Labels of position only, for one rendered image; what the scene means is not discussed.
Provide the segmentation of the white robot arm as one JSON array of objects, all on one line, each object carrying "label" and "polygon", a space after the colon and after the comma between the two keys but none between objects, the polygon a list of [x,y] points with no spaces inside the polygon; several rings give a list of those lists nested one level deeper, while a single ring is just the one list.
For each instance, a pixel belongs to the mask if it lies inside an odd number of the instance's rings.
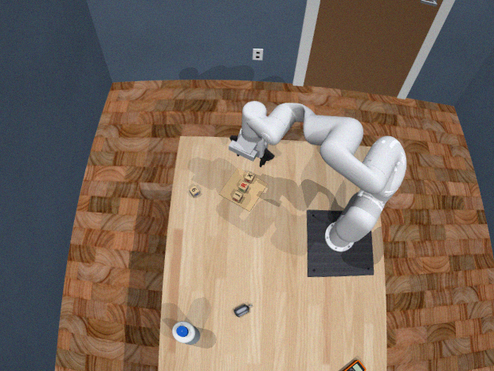
[{"label": "white robot arm", "polygon": [[258,141],[276,145],[295,122],[304,122],[304,137],[308,143],[321,146],[322,159],[361,189],[325,232],[329,248],[344,252],[371,231],[385,204],[402,184],[405,151],[396,138],[383,136],[360,162],[354,156],[363,139],[363,126],[357,119],[316,115],[301,103],[282,103],[267,117],[265,105],[258,101],[243,107],[241,136],[236,142],[232,140],[229,150],[253,162]]}]

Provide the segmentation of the tan square mat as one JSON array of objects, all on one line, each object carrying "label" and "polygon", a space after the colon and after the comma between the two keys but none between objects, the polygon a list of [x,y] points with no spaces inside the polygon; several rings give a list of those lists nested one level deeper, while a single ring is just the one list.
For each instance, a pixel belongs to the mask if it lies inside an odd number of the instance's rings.
[{"label": "tan square mat", "polygon": [[[233,173],[233,175],[231,176],[231,178],[227,181],[227,183],[225,184],[219,195],[223,196],[224,198],[230,200],[231,202],[241,206],[243,209],[246,209],[250,212],[250,210],[255,205],[258,198],[264,191],[265,187],[268,185],[268,183],[263,182],[261,179],[254,177],[252,183],[250,184],[245,181],[246,174],[247,172],[241,170],[240,168],[237,168]],[[242,181],[249,184],[249,188],[245,193],[241,192],[238,189],[238,186],[241,184]],[[233,195],[235,191],[243,193],[243,198],[239,203],[233,200]]]}]

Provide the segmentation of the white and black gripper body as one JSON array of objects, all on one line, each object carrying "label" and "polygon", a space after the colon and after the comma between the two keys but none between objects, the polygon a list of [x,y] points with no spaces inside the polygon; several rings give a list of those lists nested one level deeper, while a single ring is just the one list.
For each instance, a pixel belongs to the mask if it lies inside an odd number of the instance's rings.
[{"label": "white and black gripper body", "polygon": [[[240,132],[239,132],[237,139],[239,139],[240,136],[241,136],[241,129],[240,129]],[[257,157],[258,158],[263,157],[264,152],[265,152],[265,148],[268,149],[268,144],[266,142],[264,142],[263,139],[258,141],[257,145],[254,147],[254,150],[257,151]]]}]

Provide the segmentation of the small cream letter block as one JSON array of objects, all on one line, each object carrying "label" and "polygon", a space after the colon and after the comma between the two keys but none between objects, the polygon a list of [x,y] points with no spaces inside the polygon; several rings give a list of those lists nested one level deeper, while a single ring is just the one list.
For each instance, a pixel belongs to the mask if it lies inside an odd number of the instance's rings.
[{"label": "small cream letter block", "polygon": [[190,188],[190,193],[193,197],[196,197],[200,194],[196,185]]},{"label": "small cream letter block", "polygon": [[243,193],[235,191],[235,193],[233,195],[233,200],[239,203],[242,198],[243,198]]},{"label": "small cream letter block", "polygon": [[254,176],[255,176],[255,174],[252,174],[252,173],[248,172],[245,175],[245,181],[251,184],[252,181],[253,181],[253,179],[254,179]]},{"label": "small cream letter block", "polygon": [[243,182],[243,181],[242,181],[242,182],[241,182],[241,184],[238,186],[238,189],[239,189],[241,192],[243,192],[243,193],[245,193],[245,192],[247,191],[247,189],[248,189],[248,188],[249,188],[249,184],[248,184],[248,183],[246,183],[246,182]]}]

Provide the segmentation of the white bottle with blue cap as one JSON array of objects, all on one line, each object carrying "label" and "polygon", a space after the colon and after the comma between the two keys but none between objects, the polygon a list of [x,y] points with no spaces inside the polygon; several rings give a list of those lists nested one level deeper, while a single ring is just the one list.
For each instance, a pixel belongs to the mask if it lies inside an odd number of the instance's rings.
[{"label": "white bottle with blue cap", "polygon": [[197,343],[200,338],[198,329],[189,322],[185,321],[175,323],[172,328],[172,334],[175,340],[181,343],[186,343],[187,345]]}]

